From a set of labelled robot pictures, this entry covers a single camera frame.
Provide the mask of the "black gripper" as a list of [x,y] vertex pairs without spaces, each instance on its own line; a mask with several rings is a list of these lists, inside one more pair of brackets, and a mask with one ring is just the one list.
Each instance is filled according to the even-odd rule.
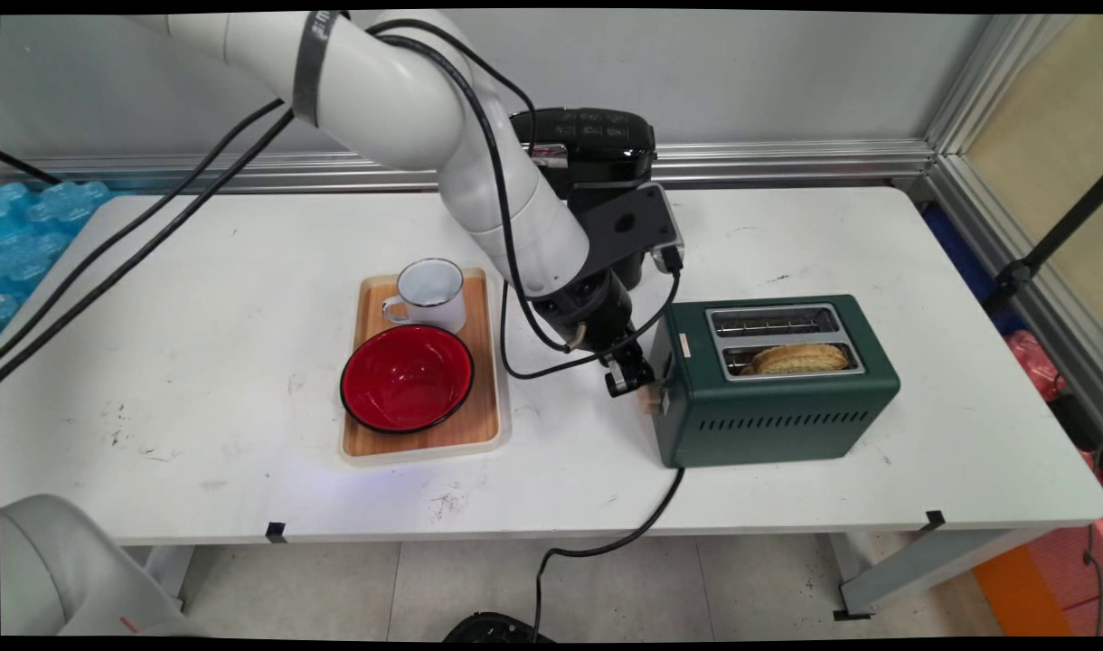
[[[602,270],[569,284],[560,291],[532,302],[536,314],[557,334],[572,341],[578,326],[583,339],[578,349],[601,352],[634,333],[633,302],[614,270]],[[606,355],[606,387],[610,397],[627,395],[655,381],[654,367],[642,346],[622,346],[620,357]]]

